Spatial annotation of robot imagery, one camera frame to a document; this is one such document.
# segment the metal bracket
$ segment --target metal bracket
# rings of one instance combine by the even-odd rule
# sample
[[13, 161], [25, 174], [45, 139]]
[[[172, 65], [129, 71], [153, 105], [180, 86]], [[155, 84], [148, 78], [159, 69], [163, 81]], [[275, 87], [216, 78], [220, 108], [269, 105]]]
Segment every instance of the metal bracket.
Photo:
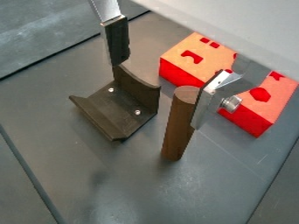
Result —
[[160, 86], [141, 81], [120, 65], [129, 57], [126, 17], [117, 0], [88, 0], [100, 20], [101, 36], [114, 80], [88, 98], [70, 96], [85, 117], [110, 141], [128, 139], [156, 115]]
[[122, 141], [156, 115], [160, 87], [137, 79], [122, 66], [112, 70], [114, 80], [94, 94], [69, 99], [106, 138]]
[[191, 119], [191, 126], [196, 130], [219, 108], [231, 113], [236, 110], [241, 99], [235, 95], [259, 86], [271, 72], [265, 66], [243, 55], [237, 55], [232, 70], [232, 74], [219, 71], [200, 89]]

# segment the brown bracket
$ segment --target brown bracket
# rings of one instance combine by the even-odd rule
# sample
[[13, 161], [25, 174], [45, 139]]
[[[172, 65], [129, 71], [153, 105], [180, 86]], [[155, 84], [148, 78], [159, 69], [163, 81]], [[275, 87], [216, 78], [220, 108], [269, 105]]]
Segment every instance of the brown bracket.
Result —
[[122, 66], [112, 71], [114, 80], [94, 94], [69, 99], [106, 138], [122, 141], [156, 115], [160, 86], [145, 83]]
[[177, 161], [192, 138], [192, 113], [200, 89], [197, 87], [177, 87], [172, 96], [172, 107], [163, 138], [161, 155]]

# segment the cylindrical knob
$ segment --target cylindrical knob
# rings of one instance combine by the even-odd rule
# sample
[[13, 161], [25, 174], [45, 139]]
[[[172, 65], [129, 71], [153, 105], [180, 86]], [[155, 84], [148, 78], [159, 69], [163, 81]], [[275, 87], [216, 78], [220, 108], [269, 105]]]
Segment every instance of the cylindrical knob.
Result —
[[188, 142], [192, 138], [191, 126], [193, 105], [200, 89], [183, 86], [173, 91], [172, 107], [164, 132], [161, 155], [172, 161], [183, 157]]
[[219, 106], [224, 108], [229, 113], [233, 113], [239, 108], [240, 103], [241, 99], [236, 95], [232, 95], [229, 98], [223, 100]]

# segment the red block with notches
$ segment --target red block with notches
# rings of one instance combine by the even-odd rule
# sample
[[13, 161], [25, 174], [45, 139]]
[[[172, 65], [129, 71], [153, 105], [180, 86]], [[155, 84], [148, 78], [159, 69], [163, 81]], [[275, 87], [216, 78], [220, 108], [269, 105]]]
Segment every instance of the red block with notches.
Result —
[[[236, 52], [195, 32], [163, 54], [159, 74], [176, 87], [200, 88], [220, 69], [231, 73], [235, 58]], [[259, 137], [276, 122], [296, 86], [296, 81], [272, 72], [259, 87], [237, 95], [243, 100], [237, 110], [219, 113]]]

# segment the gray table surface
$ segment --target gray table surface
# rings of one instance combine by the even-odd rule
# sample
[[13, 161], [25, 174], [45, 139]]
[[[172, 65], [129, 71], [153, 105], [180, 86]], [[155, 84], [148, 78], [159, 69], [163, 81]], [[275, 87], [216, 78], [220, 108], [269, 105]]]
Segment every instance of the gray table surface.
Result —
[[245, 223], [299, 135], [299, 91], [259, 139], [215, 115], [167, 162], [175, 87], [159, 57], [191, 31], [153, 13], [129, 31], [125, 66], [163, 89], [157, 116], [125, 142], [110, 143], [68, 99], [112, 81], [100, 38], [0, 82], [0, 123], [65, 223]]
[[[98, 34], [88, 0], [0, 0], [0, 78]], [[147, 11], [118, 0], [128, 18]]]
[[299, 140], [248, 224], [299, 223]]
[[33, 184], [0, 132], [0, 223], [54, 224]]

